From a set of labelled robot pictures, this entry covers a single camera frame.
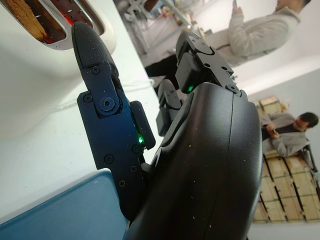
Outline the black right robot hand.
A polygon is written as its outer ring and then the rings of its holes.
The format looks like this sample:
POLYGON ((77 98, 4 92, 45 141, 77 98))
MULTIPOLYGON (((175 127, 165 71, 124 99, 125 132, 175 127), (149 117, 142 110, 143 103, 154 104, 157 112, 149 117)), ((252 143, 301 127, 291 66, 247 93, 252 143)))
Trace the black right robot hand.
POLYGON ((176 79, 158 89, 155 138, 138 101, 124 93, 100 36, 75 22, 72 44, 87 91, 77 98, 97 169, 111 171, 129 221, 126 240, 244 240, 262 177, 262 136, 255 105, 232 81, 233 70, 193 32, 176 44, 176 79))

